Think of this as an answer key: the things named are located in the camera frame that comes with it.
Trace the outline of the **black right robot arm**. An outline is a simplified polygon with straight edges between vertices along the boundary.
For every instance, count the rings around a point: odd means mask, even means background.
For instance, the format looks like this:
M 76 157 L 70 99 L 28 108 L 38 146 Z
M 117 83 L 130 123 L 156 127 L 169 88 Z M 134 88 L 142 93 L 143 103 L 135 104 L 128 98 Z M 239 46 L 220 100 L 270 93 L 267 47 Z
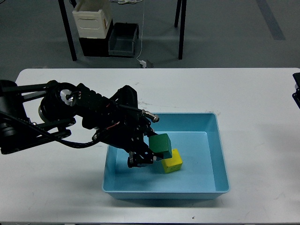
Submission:
M 292 76 L 296 82 L 295 92 L 292 94 L 292 98 L 296 105 L 300 108 L 300 73 L 294 73 Z

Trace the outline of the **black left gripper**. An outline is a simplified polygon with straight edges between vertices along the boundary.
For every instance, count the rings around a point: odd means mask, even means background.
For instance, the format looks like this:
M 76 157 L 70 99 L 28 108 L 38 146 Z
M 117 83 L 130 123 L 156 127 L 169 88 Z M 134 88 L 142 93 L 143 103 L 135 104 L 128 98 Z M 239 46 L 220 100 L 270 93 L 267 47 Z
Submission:
M 145 167 L 162 159 L 161 153 L 152 152 L 144 142 L 144 136 L 150 137 L 154 134 L 151 121 L 145 116 L 132 117 L 125 115 L 108 120 L 107 124 L 99 127 L 92 140 L 129 152 L 127 158 L 129 168 Z

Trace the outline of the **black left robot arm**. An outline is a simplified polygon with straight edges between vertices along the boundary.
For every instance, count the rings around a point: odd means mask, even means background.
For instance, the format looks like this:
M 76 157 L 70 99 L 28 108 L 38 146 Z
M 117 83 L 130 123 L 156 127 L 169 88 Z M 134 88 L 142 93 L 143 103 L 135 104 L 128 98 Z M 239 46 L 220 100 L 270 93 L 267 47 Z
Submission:
M 84 128 L 96 131 L 91 142 L 67 141 L 75 116 L 82 118 Z M 0 82 L 0 151 L 4 155 L 52 141 L 77 149 L 102 142 L 125 150 L 128 167 L 140 167 L 164 157 L 143 140 L 155 135 L 150 125 L 157 121 L 158 116 L 138 108 L 137 93 L 128 85 L 108 98 L 83 84 Z

